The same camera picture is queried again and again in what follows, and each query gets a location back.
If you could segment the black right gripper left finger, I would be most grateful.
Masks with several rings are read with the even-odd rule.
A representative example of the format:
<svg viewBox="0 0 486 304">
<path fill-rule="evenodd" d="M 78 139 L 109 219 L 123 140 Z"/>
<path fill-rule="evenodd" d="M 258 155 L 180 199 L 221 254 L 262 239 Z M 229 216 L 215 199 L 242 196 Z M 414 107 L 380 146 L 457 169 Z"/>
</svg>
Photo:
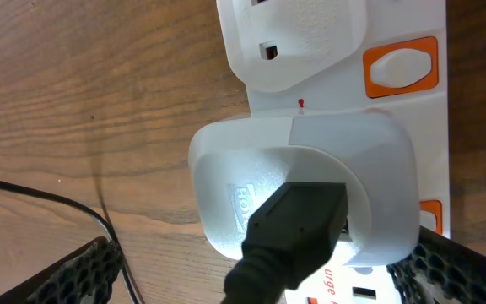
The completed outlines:
<svg viewBox="0 0 486 304">
<path fill-rule="evenodd" d="M 100 236 L 0 295 L 0 304 L 107 304 L 122 251 Z"/>
</svg>

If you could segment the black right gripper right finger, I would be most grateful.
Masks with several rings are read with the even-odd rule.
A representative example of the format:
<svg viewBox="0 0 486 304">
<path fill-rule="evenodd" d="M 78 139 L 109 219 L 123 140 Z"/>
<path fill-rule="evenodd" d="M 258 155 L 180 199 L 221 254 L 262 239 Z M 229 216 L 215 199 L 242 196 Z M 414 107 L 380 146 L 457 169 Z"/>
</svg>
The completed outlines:
<svg viewBox="0 0 486 304">
<path fill-rule="evenodd" d="M 486 304 L 486 257 L 427 228 L 386 270 L 402 304 Z"/>
</svg>

